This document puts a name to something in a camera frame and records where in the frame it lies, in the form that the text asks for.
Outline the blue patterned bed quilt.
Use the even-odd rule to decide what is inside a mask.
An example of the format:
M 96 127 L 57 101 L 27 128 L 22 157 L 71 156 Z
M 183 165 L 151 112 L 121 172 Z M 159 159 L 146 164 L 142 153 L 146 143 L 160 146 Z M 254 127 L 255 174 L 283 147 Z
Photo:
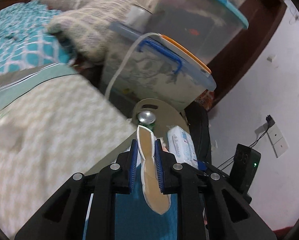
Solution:
M 136 126 L 81 74 L 50 64 L 0 75 L 0 231 L 17 231 L 74 173 L 111 163 Z

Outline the clear bin orange lid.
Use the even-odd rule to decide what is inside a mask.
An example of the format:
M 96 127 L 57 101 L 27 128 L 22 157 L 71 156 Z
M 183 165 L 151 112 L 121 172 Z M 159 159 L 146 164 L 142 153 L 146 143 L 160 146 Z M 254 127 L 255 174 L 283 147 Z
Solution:
M 105 57 L 100 89 L 105 92 L 140 32 L 114 22 L 109 29 L 113 38 Z M 110 88 L 109 100 L 118 105 L 119 98 L 136 104 L 153 98 L 162 100 L 178 111 L 184 110 L 205 90 L 214 91 L 216 82 L 211 72 L 195 63 L 159 35 L 144 38 Z

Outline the wet wipes pack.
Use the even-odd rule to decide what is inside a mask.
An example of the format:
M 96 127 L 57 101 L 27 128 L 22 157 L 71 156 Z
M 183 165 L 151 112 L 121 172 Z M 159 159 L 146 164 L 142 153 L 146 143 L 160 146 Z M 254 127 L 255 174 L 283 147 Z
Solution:
M 198 169 L 198 161 L 194 144 L 189 133 L 179 126 L 167 132 L 168 150 L 175 155 L 178 163 L 187 163 Z

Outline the folded patterned comforter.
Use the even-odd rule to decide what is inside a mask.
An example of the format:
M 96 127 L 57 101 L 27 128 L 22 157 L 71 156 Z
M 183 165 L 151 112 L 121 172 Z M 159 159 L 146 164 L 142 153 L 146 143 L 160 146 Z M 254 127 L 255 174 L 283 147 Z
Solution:
M 47 31 L 69 40 L 87 60 L 101 62 L 113 36 L 109 25 L 125 21 L 132 6 L 138 4 L 136 0 L 94 0 L 80 9 L 53 17 Z

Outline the white beige shoe insole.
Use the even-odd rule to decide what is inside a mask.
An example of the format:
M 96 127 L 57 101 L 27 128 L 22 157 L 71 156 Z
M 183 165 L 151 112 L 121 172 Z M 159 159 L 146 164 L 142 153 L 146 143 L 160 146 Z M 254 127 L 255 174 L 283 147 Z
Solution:
M 157 214 L 163 215 L 171 205 L 170 195 L 161 193 L 155 164 L 155 136 L 145 126 L 136 130 L 137 147 L 141 160 L 141 183 L 147 205 Z

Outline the clear bin teal lid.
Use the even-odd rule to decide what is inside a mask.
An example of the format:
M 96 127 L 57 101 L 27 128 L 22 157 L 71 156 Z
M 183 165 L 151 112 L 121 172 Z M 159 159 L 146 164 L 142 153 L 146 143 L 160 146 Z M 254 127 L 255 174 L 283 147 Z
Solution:
M 239 7 L 246 0 L 158 0 L 147 32 L 175 40 L 208 64 L 243 29 Z

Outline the beige round stool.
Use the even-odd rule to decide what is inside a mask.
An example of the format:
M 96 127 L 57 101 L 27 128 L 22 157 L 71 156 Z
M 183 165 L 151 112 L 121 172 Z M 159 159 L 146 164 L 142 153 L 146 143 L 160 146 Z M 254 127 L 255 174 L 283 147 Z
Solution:
M 163 138 L 168 148 L 167 132 L 174 126 L 181 127 L 187 133 L 190 132 L 187 122 L 182 115 L 168 103 L 158 99 L 144 99 L 139 101 L 132 114 L 134 124 L 138 124 L 137 115 L 143 111 L 151 111 L 155 117 L 153 133 L 157 138 Z

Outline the black chair back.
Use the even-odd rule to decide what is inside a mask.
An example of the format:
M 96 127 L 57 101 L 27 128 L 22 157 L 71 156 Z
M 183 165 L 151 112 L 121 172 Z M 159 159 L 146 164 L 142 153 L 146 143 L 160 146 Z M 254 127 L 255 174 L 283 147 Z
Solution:
M 211 164 L 211 138 L 207 111 L 194 101 L 185 108 L 185 114 L 198 160 Z

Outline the white wall socket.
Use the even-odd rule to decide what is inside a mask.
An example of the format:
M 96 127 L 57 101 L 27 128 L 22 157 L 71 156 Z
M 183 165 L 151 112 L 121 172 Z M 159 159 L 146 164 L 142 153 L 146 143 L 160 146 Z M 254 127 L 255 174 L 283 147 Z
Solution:
M 266 135 L 269 138 L 276 158 L 279 158 L 289 149 L 288 143 L 277 124 L 274 124 L 272 127 L 270 127 L 267 130 Z

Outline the teal patterned blanket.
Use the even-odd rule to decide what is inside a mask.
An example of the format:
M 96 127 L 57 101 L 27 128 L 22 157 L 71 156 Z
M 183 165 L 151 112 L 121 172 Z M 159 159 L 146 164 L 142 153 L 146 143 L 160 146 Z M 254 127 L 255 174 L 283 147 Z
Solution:
M 62 45 L 47 32 L 48 23 L 60 13 L 38 1 L 0 11 L 0 75 L 71 60 L 71 45 Z

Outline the black device green light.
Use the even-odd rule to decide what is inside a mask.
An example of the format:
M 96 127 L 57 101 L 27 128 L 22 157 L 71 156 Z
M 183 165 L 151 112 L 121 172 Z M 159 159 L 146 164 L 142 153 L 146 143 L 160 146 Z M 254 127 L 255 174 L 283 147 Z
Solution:
M 259 166 L 261 154 L 251 147 L 238 144 L 229 182 L 238 193 L 246 195 Z

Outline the green can on stool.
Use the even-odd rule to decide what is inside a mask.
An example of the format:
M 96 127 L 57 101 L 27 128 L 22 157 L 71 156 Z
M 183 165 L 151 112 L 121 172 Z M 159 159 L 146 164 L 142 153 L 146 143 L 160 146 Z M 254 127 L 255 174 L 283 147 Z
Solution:
M 145 126 L 152 131 L 155 126 L 156 116 L 151 111 L 142 111 L 137 114 L 137 120 L 139 125 Z

